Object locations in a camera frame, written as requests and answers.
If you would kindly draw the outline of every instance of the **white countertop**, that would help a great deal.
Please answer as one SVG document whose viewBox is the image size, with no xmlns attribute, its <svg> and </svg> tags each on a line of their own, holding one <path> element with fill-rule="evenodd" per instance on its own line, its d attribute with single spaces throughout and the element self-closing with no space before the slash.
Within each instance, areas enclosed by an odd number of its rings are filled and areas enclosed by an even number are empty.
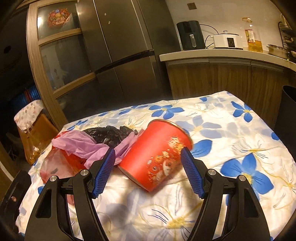
<svg viewBox="0 0 296 241">
<path fill-rule="evenodd" d="M 198 49 L 198 50 L 186 50 L 174 53 L 167 53 L 159 55 L 160 61 L 174 61 L 182 59 L 193 59 L 193 58 L 239 58 L 239 59 L 250 59 L 258 60 L 271 64 L 280 65 L 289 68 L 296 72 L 296 64 L 288 60 L 269 55 L 266 53 L 258 53 L 247 50 L 236 50 L 236 49 Z"/>
</svg>

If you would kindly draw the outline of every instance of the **silver bolt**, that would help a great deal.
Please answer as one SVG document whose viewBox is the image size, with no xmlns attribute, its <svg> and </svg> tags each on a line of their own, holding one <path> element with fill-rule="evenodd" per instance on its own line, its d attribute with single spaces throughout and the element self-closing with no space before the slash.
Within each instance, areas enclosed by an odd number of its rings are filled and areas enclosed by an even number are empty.
<svg viewBox="0 0 296 241">
<path fill-rule="evenodd" d="M 216 171 L 214 169 L 210 169 L 207 172 L 212 176 L 216 175 Z"/>
<path fill-rule="evenodd" d="M 80 174 L 81 174 L 82 176 L 86 176 L 88 173 L 89 173 L 88 170 L 82 170 L 82 171 L 80 172 Z"/>
<path fill-rule="evenodd" d="M 240 175 L 240 176 L 239 176 L 239 179 L 240 179 L 242 182 L 244 182 L 244 181 L 246 180 L 246 177 L 243 176 L 243 175 Z"/>
<path fill-rule="evenodd" d="M 49 178 L 49 180 L 50 180 L 51 182 L 54 182 L 56 179 L 57 179 L 57 176 L 51 176 L 51 177 Z"/>
</svg>

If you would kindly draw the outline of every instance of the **black wire rack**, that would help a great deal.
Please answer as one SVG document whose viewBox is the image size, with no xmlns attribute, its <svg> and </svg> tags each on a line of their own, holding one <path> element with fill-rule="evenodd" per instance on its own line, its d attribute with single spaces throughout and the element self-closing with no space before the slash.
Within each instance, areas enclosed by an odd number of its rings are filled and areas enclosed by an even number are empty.
<svg viewBox="0 0 296 241">
<path fill-rule="evenodd" d="M 291 29 L 289 25 L 284 25 L 282 22 L 278 23 L 279 32 L 281 34 L 281 40 L 283 48 L 288 51 L 288 57 L 291 62 L 296 63 L 296 31 Z"/>
</svg>

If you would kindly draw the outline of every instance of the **black cable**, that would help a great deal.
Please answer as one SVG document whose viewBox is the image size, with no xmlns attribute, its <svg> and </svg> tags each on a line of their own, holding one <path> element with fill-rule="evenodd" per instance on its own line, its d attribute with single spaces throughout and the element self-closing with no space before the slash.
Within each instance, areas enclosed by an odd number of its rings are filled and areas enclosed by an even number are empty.
<svg viewBox="0 0 296 241">
<path fill-rule="evenodd" d="M 205 49 L 209 48 L 211 45 L 213 45 L 214 43 L 210 44 L 209 46 L 207 46 Z"/>
<path fill-rule="evenodd" d="M 207 36 L 207 37 L 205 38 L 205 42 L 207 41 L 207 38 L 210 37 L 210 36 L 211 36 L 211 35 L 209 35 L 209 36 Z"/>
<path fill-rule="evenodd" d="M 213 28 L 217 32 L 217 34 L 219 34 L 219 32 L 214 27 L 212 27 L 210 25 L 207 25 L 207 24 L 200 24 L 200 25 L 211 27 L 211 28 Z"/>
</svg>

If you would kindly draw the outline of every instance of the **brown chair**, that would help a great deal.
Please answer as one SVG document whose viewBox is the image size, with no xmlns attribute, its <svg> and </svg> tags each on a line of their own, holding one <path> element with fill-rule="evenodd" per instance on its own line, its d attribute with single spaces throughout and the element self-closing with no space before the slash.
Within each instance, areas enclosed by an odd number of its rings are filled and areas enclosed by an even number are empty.
<svg viewBox="0 0 296 241">
<path fill-rule="evenodd" d="M 50 144 L 51 140 L 59 133 L 46 115 L 40 113 L 29 131 L 24 132 L 17 128 L 24 146 L 27 162 L 32 165 L 41 152 Z"/>
</svg>

